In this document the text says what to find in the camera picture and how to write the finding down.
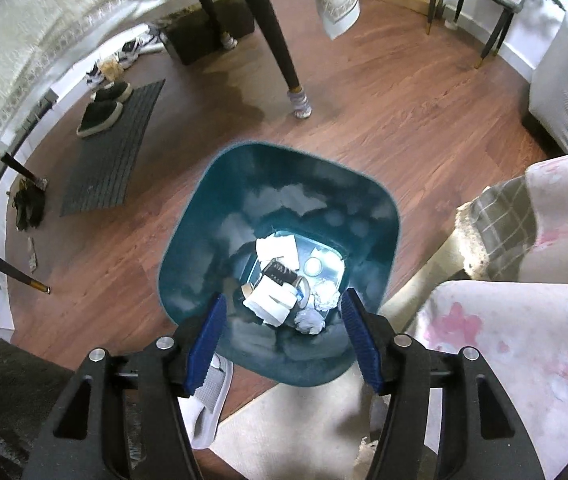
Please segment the foil ball small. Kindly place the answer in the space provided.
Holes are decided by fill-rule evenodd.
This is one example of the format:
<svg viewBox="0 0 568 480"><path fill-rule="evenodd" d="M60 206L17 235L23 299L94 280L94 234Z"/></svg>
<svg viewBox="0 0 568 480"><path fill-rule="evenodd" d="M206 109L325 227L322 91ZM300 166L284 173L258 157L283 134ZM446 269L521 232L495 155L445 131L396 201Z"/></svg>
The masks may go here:
<svg viewBox="0 0 568 480"><path fill-rule="evenodd" d="M327 312L337 307L340 292L330 281L317 282L312 292L313 307L321 312Z"/></svg>

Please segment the foil ball large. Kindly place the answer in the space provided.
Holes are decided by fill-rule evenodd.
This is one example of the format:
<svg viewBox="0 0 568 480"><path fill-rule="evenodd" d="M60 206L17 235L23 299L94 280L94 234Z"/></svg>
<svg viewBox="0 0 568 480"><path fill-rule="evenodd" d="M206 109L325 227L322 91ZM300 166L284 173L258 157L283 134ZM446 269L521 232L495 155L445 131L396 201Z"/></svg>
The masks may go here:
<svg viewBox="0 0 568 480"><path fill-rule="evenodd" d="M322 314L314 309L299 310L294 318L295 330L304 335L319 335L325 327Z"/></svg>

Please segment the white SanDisk cardboard box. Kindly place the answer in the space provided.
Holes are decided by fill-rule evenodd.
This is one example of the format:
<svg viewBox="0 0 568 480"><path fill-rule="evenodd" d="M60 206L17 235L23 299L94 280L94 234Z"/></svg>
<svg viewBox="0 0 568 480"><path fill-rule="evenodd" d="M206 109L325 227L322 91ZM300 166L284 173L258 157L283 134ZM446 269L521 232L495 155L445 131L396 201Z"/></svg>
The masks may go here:
<svg viewBox="0 0 568 480"><path fill-rule="evenodd" d="M272 259L281 261L298 274L295 285L278 285L262 274L262 269ZM249 265L246 276L242 278L242 303L263 324L280 327L298 303L299 270L298 249L292 234L271 234L258 238L255 261Z"/></svg>

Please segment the white round lid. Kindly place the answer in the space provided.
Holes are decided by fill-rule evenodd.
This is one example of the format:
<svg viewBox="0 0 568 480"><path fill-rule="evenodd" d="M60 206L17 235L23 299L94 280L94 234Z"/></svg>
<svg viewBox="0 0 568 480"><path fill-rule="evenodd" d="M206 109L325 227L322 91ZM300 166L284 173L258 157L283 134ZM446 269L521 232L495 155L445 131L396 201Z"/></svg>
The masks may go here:
<svg viewBox="0 0 568 480"><path fill-rule="evenodd" d="M318 276L323 271L323 261L318 256L310 256L304 265L304 272L309 276Z"/></svg>

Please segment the black tissue pack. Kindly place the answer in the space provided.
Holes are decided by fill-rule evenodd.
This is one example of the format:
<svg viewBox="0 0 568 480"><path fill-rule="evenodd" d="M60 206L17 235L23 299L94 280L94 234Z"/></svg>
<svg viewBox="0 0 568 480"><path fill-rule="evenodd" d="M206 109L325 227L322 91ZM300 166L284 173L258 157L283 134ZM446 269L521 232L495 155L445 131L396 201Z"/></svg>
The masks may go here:
<svg viewBox="0 0 568 480"><path fill-rule="evenodd" d="M262 274L278 285L295 285L298 280L298 274L290 270L281 261L272 259L263 269Z"/></svg>

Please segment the grey slipper on foot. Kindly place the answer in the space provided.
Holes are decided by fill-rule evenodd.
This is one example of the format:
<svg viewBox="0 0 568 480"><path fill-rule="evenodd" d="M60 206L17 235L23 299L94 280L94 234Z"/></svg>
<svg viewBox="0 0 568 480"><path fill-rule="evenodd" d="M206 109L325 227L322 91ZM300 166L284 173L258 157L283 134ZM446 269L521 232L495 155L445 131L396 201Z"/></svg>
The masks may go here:
<svg viewBox="0 0 568 480"><path fill-rule="evenodd" d="M194 450L204 450L214 442L232 378L233 363L215 353L203 385L187 399L179 399L185 430Z"/></svg>

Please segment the checked grey under cloth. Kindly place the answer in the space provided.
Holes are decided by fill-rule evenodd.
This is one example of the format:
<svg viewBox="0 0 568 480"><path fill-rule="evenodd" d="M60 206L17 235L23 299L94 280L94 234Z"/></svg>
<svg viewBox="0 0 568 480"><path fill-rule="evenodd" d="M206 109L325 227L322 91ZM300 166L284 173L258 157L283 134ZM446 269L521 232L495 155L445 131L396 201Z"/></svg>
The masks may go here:
<svg viewBox="0 0 568 480"><path fill-rule="evenodd" d="M488 186L459 206L453 233L472 280L517 282L537 235L525 177Z"/></svg>

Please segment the pink floral round tablecloth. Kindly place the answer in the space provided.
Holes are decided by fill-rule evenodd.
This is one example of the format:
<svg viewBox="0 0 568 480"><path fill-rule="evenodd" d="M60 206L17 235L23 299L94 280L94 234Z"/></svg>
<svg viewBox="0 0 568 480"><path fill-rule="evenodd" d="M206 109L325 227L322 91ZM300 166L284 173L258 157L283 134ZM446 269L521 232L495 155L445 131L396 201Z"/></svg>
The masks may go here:
<svg viewBox="0 0 568 480"><path fill-rule="evenodd" d="M477 348L523 419L546 478L568 479L568 155L522 176L537 235L518 281L445 282L408 331L429 349Z"/></svg>

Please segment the dark floor mat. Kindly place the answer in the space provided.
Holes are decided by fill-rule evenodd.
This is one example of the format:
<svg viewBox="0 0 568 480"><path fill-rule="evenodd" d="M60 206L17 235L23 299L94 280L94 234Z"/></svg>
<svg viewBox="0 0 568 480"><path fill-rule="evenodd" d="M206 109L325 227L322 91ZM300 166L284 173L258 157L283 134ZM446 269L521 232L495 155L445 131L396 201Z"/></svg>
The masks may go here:
<svg viewBox="0 0 568 480"><path fill-rule="evenodd" d="M60 208L62 217L124 203L150 115L165 79L135 88L112 128L80 141Z"/></svg>

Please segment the dark table leg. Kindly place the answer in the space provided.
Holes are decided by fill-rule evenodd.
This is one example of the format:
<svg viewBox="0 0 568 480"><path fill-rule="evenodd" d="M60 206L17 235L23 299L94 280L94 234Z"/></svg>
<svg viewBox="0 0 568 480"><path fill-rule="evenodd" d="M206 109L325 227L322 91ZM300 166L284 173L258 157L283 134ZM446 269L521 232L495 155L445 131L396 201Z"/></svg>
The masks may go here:
<svg viewBox="0 0 568 480"><path fill-rule="evenodd" d="M288 50L271 0L245 0L245 2L267 41L284 78L287 95L293 107L293 115L298 119L309 118L312 114L312 106L298 79L290 50Z"/></svg>

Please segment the dark slipper pair front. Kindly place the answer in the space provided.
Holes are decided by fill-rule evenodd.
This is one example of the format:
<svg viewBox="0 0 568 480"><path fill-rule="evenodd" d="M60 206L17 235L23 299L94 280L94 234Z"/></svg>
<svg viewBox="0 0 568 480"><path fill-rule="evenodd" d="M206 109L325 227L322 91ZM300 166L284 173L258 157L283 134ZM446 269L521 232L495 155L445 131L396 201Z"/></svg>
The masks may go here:
<svg viewBox="0 0 568 480"><path fill-rule="evenodd" d="M123 110L124 106L117 101L91 102L84 111L77 136L86 138L113 127Z"/></svg>

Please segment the dark slipper pair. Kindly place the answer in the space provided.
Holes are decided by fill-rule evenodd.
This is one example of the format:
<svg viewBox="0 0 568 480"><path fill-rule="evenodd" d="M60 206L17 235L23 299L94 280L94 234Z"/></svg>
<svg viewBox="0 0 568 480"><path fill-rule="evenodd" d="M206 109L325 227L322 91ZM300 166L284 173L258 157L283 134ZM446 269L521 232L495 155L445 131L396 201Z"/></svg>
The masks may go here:
<svg viewBox="0 0 568 480"><path fill-rule="evenodd" d="M133 88L125 81L112 81L107 86L98 89L91 96L93 102L114 101L124 103L132 96Z"/></svg>
<svg viewBox="0 0 568 480"><path fill-rule="evenodd" d="M124 106L117 101L91 102L84 111L77 136L86 138L113 127L123 110Z"/></svg>

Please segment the dark slipper pair back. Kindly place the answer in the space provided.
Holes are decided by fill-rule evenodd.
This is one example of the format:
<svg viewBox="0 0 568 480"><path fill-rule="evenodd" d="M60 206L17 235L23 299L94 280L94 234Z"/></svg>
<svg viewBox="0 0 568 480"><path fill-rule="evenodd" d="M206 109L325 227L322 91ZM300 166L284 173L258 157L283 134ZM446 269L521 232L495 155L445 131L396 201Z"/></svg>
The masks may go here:
<svg viewBox="0 0 568 480"><path fill-rule="evenodd" d="M124 103L132 96L133 88L125 81L112 81L107 86L98 89L91 96L93 102L114 101Z"/></svg>

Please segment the grey dining chair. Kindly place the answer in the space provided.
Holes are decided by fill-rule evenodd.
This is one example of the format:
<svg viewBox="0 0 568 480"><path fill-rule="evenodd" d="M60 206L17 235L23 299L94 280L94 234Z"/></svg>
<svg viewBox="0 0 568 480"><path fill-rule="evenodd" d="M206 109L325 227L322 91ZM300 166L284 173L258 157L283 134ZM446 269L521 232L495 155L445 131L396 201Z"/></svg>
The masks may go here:
<svg viewBox="0 0 568 480"><path fill-rule="evenodd" d="M462 11L466 8L466 20L472 24L470 29L478 32L483 28L489 34L475 64L476 68L482 66L488 55L499 53L514 18L523 10L525 2L526 0L458 0L453 18L447 21L448 26L458 26ZM443 10L444 0L429 0L426 32L430 32L436 12Z"/></svg>

